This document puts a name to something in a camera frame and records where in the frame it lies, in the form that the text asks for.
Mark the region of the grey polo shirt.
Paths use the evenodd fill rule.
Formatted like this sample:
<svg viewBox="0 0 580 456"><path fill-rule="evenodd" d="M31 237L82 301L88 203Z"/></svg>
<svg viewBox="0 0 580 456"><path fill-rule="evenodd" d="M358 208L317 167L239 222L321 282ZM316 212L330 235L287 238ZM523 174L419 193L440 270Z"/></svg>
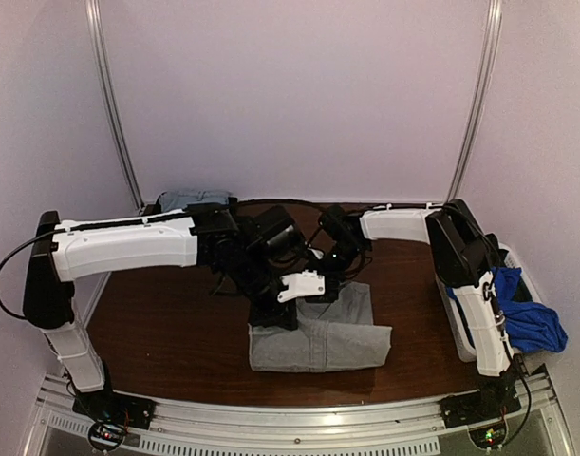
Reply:
<svg viewBox="0 0 580 456"><path fill-rule="evenodd" d="M370 286L348 282L332 303L296 303L298 327L251 327L253 371L321 373L385 364L392 328L374 323Z"/></svg>

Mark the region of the blue garment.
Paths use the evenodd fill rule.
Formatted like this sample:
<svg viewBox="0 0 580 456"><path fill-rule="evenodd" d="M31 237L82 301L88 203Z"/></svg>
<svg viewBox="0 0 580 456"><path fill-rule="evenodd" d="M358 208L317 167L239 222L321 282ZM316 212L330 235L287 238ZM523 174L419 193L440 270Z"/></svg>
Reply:
<svg viewBox="0 0 580 456"><path fill-rule="evenodd" d="M495 319L503 319L500 332L509 338L509 342L504 343L507 355L540 350L561 352L566 348L568 336L554 310L534 301L515 299L521 279L519 268L492 267L479 270L455 264L446 269L440 266L435 269L448 294L457 301L461 301L457 291L482 286L483 298L490 302Z"/></svg>

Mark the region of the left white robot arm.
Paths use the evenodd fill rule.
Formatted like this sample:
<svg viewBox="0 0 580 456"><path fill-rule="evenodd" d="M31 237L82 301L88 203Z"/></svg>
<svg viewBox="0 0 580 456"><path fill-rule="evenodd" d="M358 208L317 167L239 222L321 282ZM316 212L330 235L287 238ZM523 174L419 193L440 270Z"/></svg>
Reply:
<svg viewBox="0 0 580 456"><path fill-rule="evenodd" d="M271 260L302 242L286 209L274 205L258 216L234 207L197 204L142 218L97 222L41 216L31 245L23 313L40 329L86 407L103 422L122 414L105 363L73 309L74 282L100 273L148 267L205 266L228 277L250 302L255 327L297 327L290 280Z"/></svg>

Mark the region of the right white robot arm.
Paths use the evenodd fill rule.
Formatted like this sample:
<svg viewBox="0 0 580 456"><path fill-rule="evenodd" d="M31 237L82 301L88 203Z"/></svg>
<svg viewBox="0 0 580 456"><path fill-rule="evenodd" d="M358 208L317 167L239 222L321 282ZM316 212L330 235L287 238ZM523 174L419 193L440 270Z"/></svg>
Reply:
<svg viewBox="0 0 580 456"><path fill-rule="evenodd" d="M321 210L318 228L334 241L327 262L347 268L379 239L417 241L431 249L437 279L455 294L476 350L483 386L473 398L478 418L494 418L509 403L518 373L506 315L497 298L497 245L483 234L461 199L445 204L375 204L359 211L333 204Z"/></svg>

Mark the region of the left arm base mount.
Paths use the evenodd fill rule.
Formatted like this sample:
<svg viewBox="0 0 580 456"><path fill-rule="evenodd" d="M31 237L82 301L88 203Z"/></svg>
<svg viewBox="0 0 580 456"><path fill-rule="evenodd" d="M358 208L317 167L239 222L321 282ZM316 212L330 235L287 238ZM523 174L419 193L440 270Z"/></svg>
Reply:
<svg viewBox="0 0 580 456"><path fill-rule="evenodd" d="M112 423L124 428L150 428L156 403L147 398L96 391L75 394L72 410L89 417L92 421Z"/></svg>

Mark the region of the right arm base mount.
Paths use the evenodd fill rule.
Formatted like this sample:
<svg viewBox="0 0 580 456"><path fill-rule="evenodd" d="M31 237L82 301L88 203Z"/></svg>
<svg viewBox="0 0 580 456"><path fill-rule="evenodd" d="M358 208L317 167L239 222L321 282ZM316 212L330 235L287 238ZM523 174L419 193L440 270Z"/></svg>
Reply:
<svg viewBox="0 0 580 456"><path fill-rule="evenodd" d="M469 426L497 420L503 414L520 411L522 406L514 387L509 389L482 388L439 401L440 414L446 428Z"/></svg>

